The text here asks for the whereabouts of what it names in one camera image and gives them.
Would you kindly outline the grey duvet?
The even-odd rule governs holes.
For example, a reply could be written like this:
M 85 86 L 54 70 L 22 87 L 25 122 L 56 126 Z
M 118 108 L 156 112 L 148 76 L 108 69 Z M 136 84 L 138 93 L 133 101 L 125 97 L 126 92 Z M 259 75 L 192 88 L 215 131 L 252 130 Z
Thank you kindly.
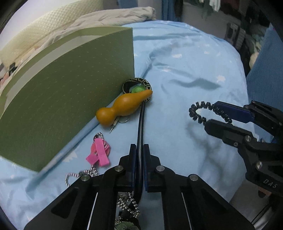
M 136 22 L 152 21 L 155 19 L 156 10 L 150 6 L 95 11 L 85 14 L 72 22 L 58 26 L 36 42 L 35 45 L 33 45 L 33 49 L 39 52 L 57 40 L 83 28 L 122 26 Z

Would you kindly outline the green woven hat charm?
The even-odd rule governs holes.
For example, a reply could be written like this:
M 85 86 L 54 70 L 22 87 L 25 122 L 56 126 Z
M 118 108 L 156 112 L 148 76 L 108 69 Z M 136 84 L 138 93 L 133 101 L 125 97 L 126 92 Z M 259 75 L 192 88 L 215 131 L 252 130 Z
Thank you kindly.
M 133 87 L 132 90 L 131 90 L 131 93 L 139 93 L 139 92 L 145 91 L 145 90 L 146 90 L 146 88 L 144 86 L 139 85 L 139 86 Z

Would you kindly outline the cream quilted headboard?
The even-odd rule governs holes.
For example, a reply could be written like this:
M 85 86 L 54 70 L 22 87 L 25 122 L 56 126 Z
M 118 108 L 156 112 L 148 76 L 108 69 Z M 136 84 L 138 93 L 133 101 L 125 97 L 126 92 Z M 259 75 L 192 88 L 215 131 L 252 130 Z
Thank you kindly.
M 1 32 L 1 63 L 8 68 L 40 47 L 50 34 L 102 9 L 103 1 L 27 1 Z

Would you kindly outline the black patterned bangle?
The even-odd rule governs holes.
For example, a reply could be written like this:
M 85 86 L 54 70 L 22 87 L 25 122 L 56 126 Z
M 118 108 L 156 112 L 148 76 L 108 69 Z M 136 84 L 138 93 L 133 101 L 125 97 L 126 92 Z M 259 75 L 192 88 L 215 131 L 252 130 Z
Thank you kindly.
M 135 86 L 139 86 L 139 85 L 144 86 L 146 88 L 146 90 L 151 90 L 152 94 L 153 94 L 152 86 L 151 86 L 151 84 L 149 83 L 148 80 L 143 79 L 143 78 L 131 78 L 131 79 L 129 79 L 129 80 L 127 80 L 123 83 L 123 85 L 122 85 L 122 95 L 131 93 L 132 88 L 135 87 Z M 139 103 L 139 105 L 141 105 L 143 102 L 147 103 L 148 101 L 150 101 L 152 94 L 149 95 L 146 99 L 143 99 Z

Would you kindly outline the pink ribbon keychain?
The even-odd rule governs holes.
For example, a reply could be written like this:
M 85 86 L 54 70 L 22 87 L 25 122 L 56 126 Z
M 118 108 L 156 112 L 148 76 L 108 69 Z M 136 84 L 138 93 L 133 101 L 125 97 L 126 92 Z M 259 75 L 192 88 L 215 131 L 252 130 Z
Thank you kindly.
M 110 164 L 109 154 L 110 145 L 105 141 L 101 132 L 96 133 L 91 145 L 90 154 L 86 157 L 86 160 L 91 165 L 98 164 L 100 167 L 108 166 Z

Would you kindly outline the light blue bed sheet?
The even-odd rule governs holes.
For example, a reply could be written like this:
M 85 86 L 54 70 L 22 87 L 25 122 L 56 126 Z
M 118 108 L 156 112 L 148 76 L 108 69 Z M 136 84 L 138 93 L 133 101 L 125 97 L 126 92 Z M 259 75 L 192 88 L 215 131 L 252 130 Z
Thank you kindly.
M 238 52 L 226 41 L 181 22 L 131 24 L 135 75 L 149 81 L 153 95 L 146 106 L 144 142 L 161 164 L 175 173 L 195 173 L 230 201 L 244 180 L 245 167 L 235 148 L 206 134 L 189 117 L 200 101 L 248 102 L 246 78 Z M 36 173 L 1 159 L 1 208 L 17 229 L 24 226 L 65 189 L 67 173 L 89 168 L 86 161 L 95 133 L 111 146 L 117 165 L 137 140 L 138 114 L 113 131 L 93 119 L 51 166 Z

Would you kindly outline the blue curtain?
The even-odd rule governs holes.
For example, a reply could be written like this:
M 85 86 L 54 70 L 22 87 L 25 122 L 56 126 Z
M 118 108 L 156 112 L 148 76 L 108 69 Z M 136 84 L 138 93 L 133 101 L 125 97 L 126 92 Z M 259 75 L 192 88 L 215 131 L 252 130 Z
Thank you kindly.
M 258 101 L 282 111 L 282 40 L 271 25 L 261 51 L 247 75 L 250 101 Z

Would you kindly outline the orange wooden gourd pendant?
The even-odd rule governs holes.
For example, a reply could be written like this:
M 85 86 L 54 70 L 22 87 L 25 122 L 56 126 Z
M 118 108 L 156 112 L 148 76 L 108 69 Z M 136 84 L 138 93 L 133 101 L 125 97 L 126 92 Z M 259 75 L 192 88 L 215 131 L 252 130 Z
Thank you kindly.
M 144 90 L 138 93 L 126 93 L 115 100 L 111 107 L 102 107 L 96 112 L 98 122 L 105 127 L 111 126 L 119 116 L 129 116 L 151 95 L 152 90 Z

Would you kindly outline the green cardboard box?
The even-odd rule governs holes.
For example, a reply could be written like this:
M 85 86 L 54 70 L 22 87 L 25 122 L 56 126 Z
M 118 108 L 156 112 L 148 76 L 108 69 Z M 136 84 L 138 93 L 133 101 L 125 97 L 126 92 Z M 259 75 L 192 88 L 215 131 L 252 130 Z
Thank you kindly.
M 1 88 L 1 157 L 41 171 L 133 77 L 131 27 L 84 28 L 52 43 Z

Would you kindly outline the silver metal clasp keyring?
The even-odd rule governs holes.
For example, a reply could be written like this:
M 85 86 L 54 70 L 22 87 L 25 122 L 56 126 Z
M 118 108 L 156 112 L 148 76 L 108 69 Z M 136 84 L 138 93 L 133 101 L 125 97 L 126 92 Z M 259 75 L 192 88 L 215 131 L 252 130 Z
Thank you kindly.
M 113 131 L 113 129 L 117 126 L 117 124 L 124 124 L 126 122 L 128 122 L 129 120 L 129 116 L 119 116 L 114 120 L 114 123 L 111 126 L 111 129 L 109 131 L 109 133 L 111 133 Z

